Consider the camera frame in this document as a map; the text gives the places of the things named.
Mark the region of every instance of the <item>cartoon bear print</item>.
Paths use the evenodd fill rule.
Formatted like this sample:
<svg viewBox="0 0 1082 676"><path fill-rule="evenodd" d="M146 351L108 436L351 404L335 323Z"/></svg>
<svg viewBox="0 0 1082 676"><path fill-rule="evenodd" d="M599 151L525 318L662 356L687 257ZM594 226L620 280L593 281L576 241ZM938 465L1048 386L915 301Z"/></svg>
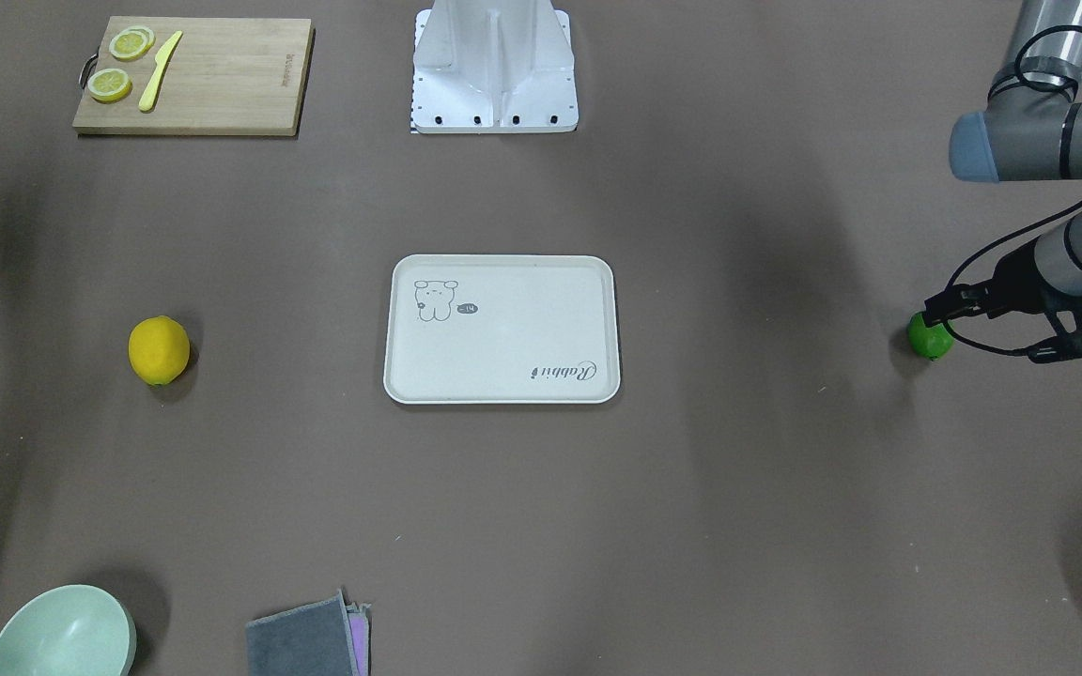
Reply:
<svg viewBox="0 0 1082 676"><path fill-rule="evenodd" d="M417 307L424 321L450 319L457 281L417 281Z"/></svg>

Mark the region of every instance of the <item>wooden cutting board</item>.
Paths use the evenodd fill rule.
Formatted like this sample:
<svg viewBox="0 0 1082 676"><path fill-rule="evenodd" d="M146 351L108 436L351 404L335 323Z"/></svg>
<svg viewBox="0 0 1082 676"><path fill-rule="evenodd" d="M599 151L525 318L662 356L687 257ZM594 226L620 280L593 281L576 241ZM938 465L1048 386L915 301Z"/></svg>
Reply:
<svg viewBox="0 0 1082 676"><path fill-rule="evenodd" d="M136 61L117 61L109 42L128 26L146 25L156 43ZM169 57L153 110L137 103L155 56L175 30L183 36ZM132 92L98 103L82 92L78 133L294 136L312 59L308 18L110 17L96 69L122 68Z"/></svg>

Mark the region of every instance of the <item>gray cloth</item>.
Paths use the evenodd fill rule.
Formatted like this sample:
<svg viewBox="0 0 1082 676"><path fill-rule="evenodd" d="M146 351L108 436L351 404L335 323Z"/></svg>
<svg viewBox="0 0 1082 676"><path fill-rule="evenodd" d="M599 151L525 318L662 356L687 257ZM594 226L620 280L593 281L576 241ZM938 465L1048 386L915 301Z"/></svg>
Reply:
<svg viewBox="0 0 1082 676"><path fill-rule="evenodd" d="M342 595L246 624L249 676L358 676Z"/></svg>

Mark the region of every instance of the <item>lime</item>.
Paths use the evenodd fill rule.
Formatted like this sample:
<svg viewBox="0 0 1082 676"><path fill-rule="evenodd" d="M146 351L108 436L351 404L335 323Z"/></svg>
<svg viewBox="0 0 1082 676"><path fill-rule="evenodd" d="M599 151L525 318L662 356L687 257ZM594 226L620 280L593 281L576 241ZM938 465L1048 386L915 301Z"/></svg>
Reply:
<svg viewBox="0 0 1082 676"><path fill-rule="evenodd" d="M119 68L104 68L90 77L87 91L90 91L95 102L119 102L132 91L132 78Z"/></svg>
<svg viewBox="0 0 1082 676"><path fill-rule="evenodd" d="M909 321L909 344L913 352L928 360L940 359L954 344L954 337L944 324L924 324L921 313L914 314Z"/></svg>
<svg viewBox="0 0 1082 676"><path fill-rule="evenodd" d="M149 34L136 29L123 29L110 39L107 50L120 61L135 61L149 51Z"/></svg>
<svg viewBox="0 0 1082 676"><path fill-rule="evenodd" d="M185 371L189 361L186 330L164 316L138 322L128 337L128 360L142 381L168 385Z"/></svg>

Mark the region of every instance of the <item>black cable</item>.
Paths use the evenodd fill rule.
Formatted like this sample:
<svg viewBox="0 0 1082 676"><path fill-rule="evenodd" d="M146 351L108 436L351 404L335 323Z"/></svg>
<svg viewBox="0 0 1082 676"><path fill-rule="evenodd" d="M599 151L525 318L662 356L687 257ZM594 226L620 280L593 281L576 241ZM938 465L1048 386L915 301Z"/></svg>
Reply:
<svg viewBox="0 0 1082 676"><path fill-rule="evenodd" d="M958 269L954 270L954 274L950 275L950 281L946 282L946 288L953 288L954 281L958 281L958 276L960 274L963 274L963 270L965 270L971 264L974 264L975 261L978 261L979 257L982 257L985 253L991 252L992 249L1000 247L1000 244L1004 244L1005 242L1010 242L1010 240L1017 239L1021 235L1028 234L1028 231L1038 230L1039 227L1044 226L1047 223L1056 222L1056 220L1060 217L1066 217L1066 215L1073 214L1074 211L1079 210L1082 210L1082 200L1079 200L1077 203L1071 204L1070 207L1068 207L1068 209L1058 211L1055 214L1051 214L1047 217L1044 217L1043 220L1039 220L1039 222L1034 222L1027 225L1026 227L1021 227L1020 230L1011 231L1008 235L995 239L994 242L986 244L982 249L979 249L978 252L972 253L971 256L967 256L966 261L963 261L962 265L958 266Z"/></svg>
<svg viewBox="0 0 1082 676"><path fill-rule="evenodd" d="M1032 89L1034 91L1061 91L1064 89L1069 89L1070 87L1077 84L1076 82L1068 82L1068 84L1055 85L1055 84L1047 84L1047 82L1032 82L1028 80L1028 78L1026 78L1026 74L1022 72L1021 62L1025 61L1026 52L1029 51L1029 49L1033 47L1034 43L1039 41L1039 39L1046 38L1046 36L1055 35L1056 32L1082 34L1082 25L1052 26L1048 27L1048 29L1046 30L1039 31L1039 34L1035 34L1033 38L1027 39L1026 43L1021 44L1021 50L1017 52L1017 57L1016 59L1014 59L1013 70L1014 74L1017 76L1017 81L1020 82L1022 85L1028 87L1028 89ZM1070 207L1068 207L1068 209L1060 210L1055 214L1051 214L1047 217L1039 220L1039 222L1029 224L1026 227L1021 227L1019 228L1019 230L1011 231L1008 235L995 239L994 242L989 243L984 248L980 248L978 252L972 253L971 256L967 256L966 261L963 261L962 265L958 266L958 269L954 269L954 274L950 275L950 281L946 282L945 290L949 291L951 288L953 288L954 282L958 281L958 277L962 273L964 273L964 270L967 267L969 267L971 264L974 264L975 261L978 261L979 257L982 257L985 253L991 252L992 249L995 249L997 247L1000 247L1001 244L1004 244L1006 242L1011 242L1011 240L1017 239L1017 237L1026 235L1028 234L1028 231L1038 230L1039 227L1043 227L1047 223L1056 222L1056 220L1060 217L1068 217L1068 215L1073 214L1074 211L1079 210L1082 210L1082 200L1079 200L1077 203L1071 204ZM987 345L985 343L979 343L978 341L973 341L973 339L966 337L962 333L954 331L954 327L950 326L950 320L944 320L941 324L946 327L946 330L951 335L953 335L953 337L959 343L963 343L971 347L976 347L976 349L980 349L987 353L992 353L995 355L1010 356L1010 358L1020 358L1021 356L1026 356L1029 354L1028 347L1017 347L1017 349L1006 350L1004 349L1004 347L997 347L992 345Z"/></svg>

